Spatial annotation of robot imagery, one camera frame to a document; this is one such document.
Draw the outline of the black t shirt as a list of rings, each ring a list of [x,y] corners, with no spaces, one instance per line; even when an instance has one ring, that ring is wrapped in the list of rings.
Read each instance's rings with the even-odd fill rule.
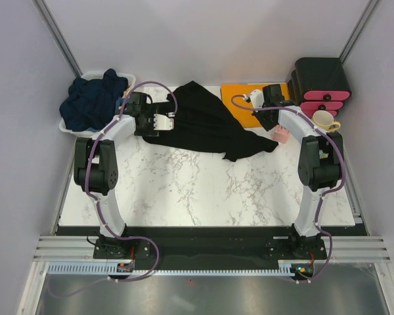
[[[173,94],[158,105],[162,112],[172,112],[177,101],[174,129],[159,136],[145,136],[147,143],[224,153],[224,158],[232,162],[277,148],[278,142],[245,130],[222,101],[200,84],[191,81],[176,88]]]

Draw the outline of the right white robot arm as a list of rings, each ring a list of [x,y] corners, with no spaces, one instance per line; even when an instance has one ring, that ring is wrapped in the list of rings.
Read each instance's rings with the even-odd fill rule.
[[[324,257],[320,212],[325,193],[341,184],[342,136],[316,126],[298,105],[284,99],[279,84],[253,90],[246,102],[252,104],[253,116],[265,130],[283,127],[300,144],[297,173],[303,196],[299,213],[288,239],[279,240],[273,248],[298,259],[307,259],[311,253]]]

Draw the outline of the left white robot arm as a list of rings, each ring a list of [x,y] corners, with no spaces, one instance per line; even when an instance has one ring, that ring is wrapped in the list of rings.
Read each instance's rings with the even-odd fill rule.
[[[108,250],[117,258],[130,253],[131,242],[115,193],[119,177],[116,149],[130,136],[157,137],[161,131],[172,129],[173,117],[161,114],[149,94],[132,92],[121,100],[107,126],[76,139],[74,182],[95,204],[99,236],[110,240]]]

